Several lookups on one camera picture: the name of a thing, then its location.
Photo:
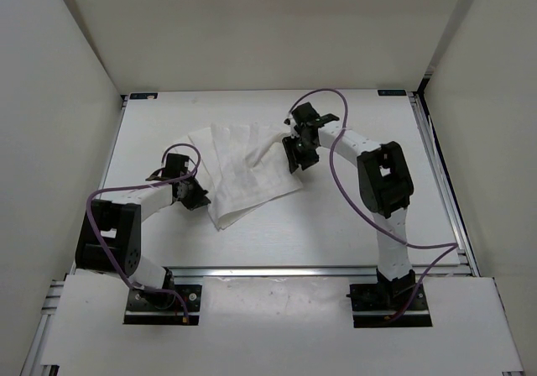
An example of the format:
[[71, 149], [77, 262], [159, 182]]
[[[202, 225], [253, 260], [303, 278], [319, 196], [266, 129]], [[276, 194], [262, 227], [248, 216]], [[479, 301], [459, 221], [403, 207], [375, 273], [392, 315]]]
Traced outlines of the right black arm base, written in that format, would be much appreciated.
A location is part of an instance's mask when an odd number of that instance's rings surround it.
[[395, 321], [390, 320], [408, 302], [411, 292], [412, 290], [404, 292], [394, 302], [389, 302], [376, 284], [350, 284], [347, 297], [351, 300], [353, 327], [355, 329], [432, 327], [423, 285], [419, 287], [406, 312]]

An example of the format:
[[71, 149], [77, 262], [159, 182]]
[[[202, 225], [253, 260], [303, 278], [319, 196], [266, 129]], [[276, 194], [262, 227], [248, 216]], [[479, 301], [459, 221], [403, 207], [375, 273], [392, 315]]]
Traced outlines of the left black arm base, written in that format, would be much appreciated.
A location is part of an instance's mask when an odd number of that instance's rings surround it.
[[166, 287], [174, 286], [184, 301], [184, 307], [173, 294], [130, 290], [125, 306], [123, 324], [143, 326], [198, 326], [200, 321], [202, 285], [187, 282], [178, 284], [167, 277]]

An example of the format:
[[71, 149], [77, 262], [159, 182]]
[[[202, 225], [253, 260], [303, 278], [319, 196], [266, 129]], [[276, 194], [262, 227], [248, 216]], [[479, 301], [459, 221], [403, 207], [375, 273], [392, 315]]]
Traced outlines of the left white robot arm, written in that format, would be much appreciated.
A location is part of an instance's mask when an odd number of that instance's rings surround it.
[[211, 203], [208, 191], [189, 171], [190, 162], [186, 155], [167, 154], [164, 167], [149, 177], [162, 185], [129, 190], [114, 201], [93, 199], [82, 223], [76, 266], [123, 274], [134, 288], [147, 290], [147, 299], [156, 308], [172, 306], [176, 297], [172, 275], [143, 256], [142, 224], [176, 202], [189, 211]]

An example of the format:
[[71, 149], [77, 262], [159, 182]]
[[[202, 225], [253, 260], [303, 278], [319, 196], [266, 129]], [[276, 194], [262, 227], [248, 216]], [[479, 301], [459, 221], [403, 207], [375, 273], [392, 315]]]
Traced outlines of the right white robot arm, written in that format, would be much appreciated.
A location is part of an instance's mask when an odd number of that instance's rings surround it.
[[377, 231], [377, 298], [386, 308], [400, 306], [415, 285], [406, 235], [414, 184], [401, 146], [365, 138], [341, 125], [336, 115], [321, 116], [308, 102], [299, 105], [284, 123], [290, 129], [283, 146], [291, 172], [318, 163], [320, 147], [329, 150], [330, 158], [338, 154], [356, 167], [359, 194], [371, 213], [366, 218]]

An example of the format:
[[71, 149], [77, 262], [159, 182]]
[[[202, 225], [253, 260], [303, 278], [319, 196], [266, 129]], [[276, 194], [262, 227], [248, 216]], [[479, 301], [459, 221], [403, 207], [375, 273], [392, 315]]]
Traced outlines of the white pleated skirt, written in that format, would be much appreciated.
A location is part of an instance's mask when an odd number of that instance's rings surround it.
[[211, 124], [188, 134], [201, 152], [196, 179], [209, 191], [208, 214], [217, 230], [262, 204], [302, 188], [289, 172], [282, 125]]

